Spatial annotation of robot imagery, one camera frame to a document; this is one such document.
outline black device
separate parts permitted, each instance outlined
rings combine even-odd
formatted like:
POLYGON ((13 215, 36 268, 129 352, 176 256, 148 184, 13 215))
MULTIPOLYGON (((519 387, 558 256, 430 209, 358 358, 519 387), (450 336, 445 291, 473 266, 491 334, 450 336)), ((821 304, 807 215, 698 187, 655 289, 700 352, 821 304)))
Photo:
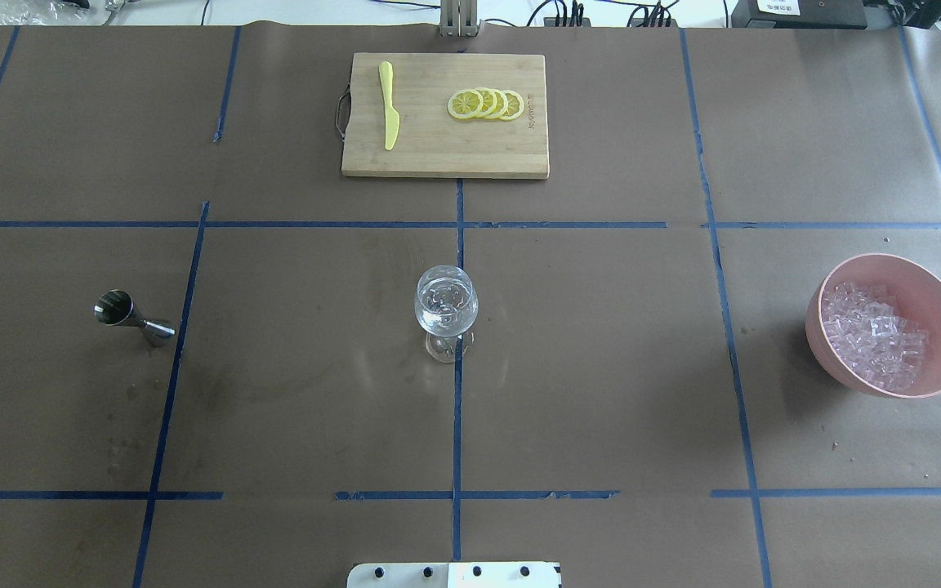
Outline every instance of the black device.
MULTIPOLYGON (((544 18, 542 18, 542 25, 544 26, 563 26, 561 22, 563 22, 561 21, 561 19, 556 19, 554 18, 554 16, 544 16, 544 18)), ((570 24, 568 26, 590 26, 590 25, 591 25, 591 19, 587 18, 586 16, 583 16, 582 22, 580 22, 579 19, 577 19, 576 24, 570 24)))
POLYGON ((746 29, 865 29, 863 0, 739 0, 732 26, 746 29))
POLYGON ((664 16, 663 18, 661 18, 661 16, 650 19, 632 18, 628 26, 643 27, 643 29, 665 29, 666 27, 677 29, 677 21, 673 20, 670 15, 664 16))

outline pink bowl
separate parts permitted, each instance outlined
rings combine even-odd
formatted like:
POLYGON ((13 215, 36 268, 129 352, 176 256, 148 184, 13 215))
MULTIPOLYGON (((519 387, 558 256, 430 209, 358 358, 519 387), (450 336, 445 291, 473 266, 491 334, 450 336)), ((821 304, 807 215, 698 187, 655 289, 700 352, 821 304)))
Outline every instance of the pink bowl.
POLYGON ((923 399, 941 392, 941 280, 921 265, 899 256, 885 253, 867 253, 841 261, 827 274, 808 304, 805 334, 811 353, 837 382, 866 394, 897 399, 923 399), (823 293, 832 291, 839 283, 855 282, 859 286, 885 284, 890 296, 899 304, 899 315, 916 321, 929 331, 925 349, 925 364, 910 390, 889 392, 867 383, 856 376, 845 362, 834 353, 823 330, 820 301, 823 293))

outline wine glass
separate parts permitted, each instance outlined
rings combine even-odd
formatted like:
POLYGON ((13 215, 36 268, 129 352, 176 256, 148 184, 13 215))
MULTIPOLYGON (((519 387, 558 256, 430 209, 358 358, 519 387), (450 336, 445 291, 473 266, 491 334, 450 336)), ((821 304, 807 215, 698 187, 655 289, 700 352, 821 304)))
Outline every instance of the wine glass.
POLYGON ((416 283, 414 309, 426 331, 426 351, 434 359, 453 363, 461 347, 466 350, 474 340, 467 330, 478 318, 478 294, 470 276, 455 265, 435 265, 423 272, 416 283))

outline yellow knife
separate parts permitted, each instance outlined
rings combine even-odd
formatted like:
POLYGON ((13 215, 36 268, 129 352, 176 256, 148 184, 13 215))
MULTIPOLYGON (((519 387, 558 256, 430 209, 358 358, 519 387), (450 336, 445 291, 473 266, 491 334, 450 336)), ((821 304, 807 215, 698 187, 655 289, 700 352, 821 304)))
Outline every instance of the yellow knife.
POLYGON ((391 62, 380 63, 380 85, 384 89, 384 149, 392 150, 399 140, 400 116, 391 101, 395 85, 395 67, 391 62))

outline table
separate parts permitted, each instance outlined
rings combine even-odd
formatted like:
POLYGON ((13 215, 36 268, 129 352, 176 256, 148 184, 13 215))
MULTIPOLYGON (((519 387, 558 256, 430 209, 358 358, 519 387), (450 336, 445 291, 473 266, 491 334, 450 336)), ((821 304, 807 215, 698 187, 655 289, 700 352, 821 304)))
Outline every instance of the table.
POLYGON ((804 339, 866 251, 941 278, 941 33, 0 29, 0 586, 941 585, 941 395, 804 339), (546 55, 550 179, 343 178, 352 53, 456 50, 546 55))

